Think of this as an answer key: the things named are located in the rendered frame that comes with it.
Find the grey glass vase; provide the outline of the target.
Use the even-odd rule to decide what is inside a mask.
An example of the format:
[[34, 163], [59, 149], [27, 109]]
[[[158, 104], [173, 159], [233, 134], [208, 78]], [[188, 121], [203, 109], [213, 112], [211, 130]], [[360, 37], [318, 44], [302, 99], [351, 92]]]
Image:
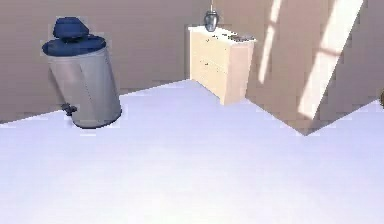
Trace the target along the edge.
[[204, 16], [204, 27], [208, 32], [214, 32], [216, 30], [219, 14], [213, 7], [214, 0], [211, 0], [210, 8]]

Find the grey bin with blue lid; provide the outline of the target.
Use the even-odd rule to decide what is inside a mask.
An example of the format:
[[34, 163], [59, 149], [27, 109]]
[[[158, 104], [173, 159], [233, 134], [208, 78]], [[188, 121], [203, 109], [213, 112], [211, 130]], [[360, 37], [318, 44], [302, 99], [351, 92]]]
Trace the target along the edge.
[[83, 129], [115, 122], [122, 107], [106, 40], [91, 34], [77, 17], [57, 19], [53, 36], [42, 51], [63, 99], [61, 109]]

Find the dark flat object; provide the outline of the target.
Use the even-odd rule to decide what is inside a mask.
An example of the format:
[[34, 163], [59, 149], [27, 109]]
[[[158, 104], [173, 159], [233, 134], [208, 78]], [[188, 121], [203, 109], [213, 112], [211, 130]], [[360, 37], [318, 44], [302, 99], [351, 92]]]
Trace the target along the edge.
[[247, 35], [229, 35], [229, 40], [235, 41], [235, 42], [245, 42], [245, 41], [252, 41], [255, 40], [253, 36], [247, 36]]

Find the cream chest of drawers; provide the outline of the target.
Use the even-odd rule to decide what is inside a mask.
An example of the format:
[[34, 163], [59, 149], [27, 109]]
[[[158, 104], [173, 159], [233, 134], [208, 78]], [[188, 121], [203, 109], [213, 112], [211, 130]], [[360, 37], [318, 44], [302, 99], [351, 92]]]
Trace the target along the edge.
[[229, 35], [239, 34], [223, 28], [208, 32], [196, 26], [188, 31], [190, 79], [217, 96], [222, 105], [244, 99], [257, 40], [229, 40]]

